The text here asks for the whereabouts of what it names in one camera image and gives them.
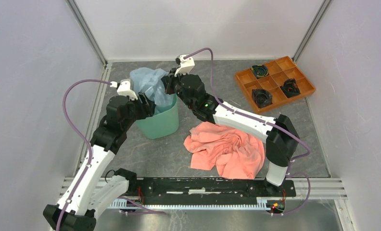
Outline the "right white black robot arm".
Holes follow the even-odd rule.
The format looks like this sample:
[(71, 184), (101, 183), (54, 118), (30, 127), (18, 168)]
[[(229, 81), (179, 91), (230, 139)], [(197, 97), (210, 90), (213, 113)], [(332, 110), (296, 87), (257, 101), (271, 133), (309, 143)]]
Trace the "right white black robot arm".
[(165, 93), (177, 95), (200, 121), (238, 129), (265, 143), (270, 161), (265, 192), (277, 196), (283, 191), (288, 167), (299, 141), (297, 131), (287, 116), (260, 116), (216, 99), (206, 92), (198, 75), (168, 74), (161, 81)]

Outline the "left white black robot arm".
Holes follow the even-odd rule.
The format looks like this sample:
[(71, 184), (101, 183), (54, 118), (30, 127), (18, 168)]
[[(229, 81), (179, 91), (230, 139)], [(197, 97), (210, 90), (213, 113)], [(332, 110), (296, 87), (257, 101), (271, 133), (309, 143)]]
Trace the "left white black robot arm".
[(136, 174), (119, 170), (105, 186), (94, 192), (102, 173), (127, 139), (137, 120), (153, 116), (155, 103), (143, 92), (136, 99), (117, 95), (106, 106), (89, 142), (89, 150), (71, 185), (55, 205), (46, 205), (43, 216), (56, 231), (92, 231), (97, 220), (120, 195), (137, 192)]

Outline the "light blue plastic trash bag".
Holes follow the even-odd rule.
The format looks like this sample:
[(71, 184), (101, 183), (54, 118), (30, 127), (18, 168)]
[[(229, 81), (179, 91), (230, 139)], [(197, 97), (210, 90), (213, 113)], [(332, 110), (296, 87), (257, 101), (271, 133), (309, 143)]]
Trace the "light blue plastic trash bag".
[(147, 67), (135, 69), (129, 74), (134, 91), (144, 93), (149, 100), (155, 103), (155, 114), (165, 112), (174, 105), (174, 95), (165, 93), (165, 86), (161, 81), (162, 77), (167, 75), (168, 72), (161, 68), (150, 69)]

